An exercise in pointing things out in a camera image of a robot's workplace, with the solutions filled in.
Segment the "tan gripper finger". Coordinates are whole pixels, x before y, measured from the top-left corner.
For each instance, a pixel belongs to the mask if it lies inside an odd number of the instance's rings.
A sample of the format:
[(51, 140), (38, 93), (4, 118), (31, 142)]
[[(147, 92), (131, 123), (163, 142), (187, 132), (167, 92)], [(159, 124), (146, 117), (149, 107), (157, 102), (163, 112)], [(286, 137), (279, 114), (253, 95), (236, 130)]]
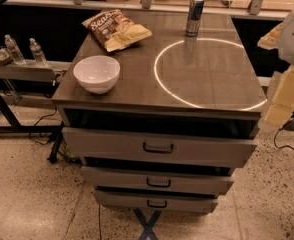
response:
[(266, 50), (272, 50), (278, 48), (278, 40), (280, 37), (282, 24), (279, 23), (272, 30), (270, 30), (267, 34), (261, 37), (257, 43), (260, 48)]
[(281, 75), (264, 121), (271, 126), (282, 128), (294, 112), (294, 65)]

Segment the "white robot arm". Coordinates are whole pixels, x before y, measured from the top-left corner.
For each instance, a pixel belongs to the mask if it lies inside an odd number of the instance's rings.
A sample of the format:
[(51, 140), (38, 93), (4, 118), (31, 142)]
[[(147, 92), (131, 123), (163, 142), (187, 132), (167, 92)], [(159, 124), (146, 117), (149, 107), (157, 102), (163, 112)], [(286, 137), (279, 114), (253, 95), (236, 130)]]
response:
[(279, 58), (290, 64), (281, 75), (263, 117), (265, 124), (280, 129), (294, 112), (294, 8), (280, 24), (261, 37), (257, 45), (266, 50), (277, 49)]

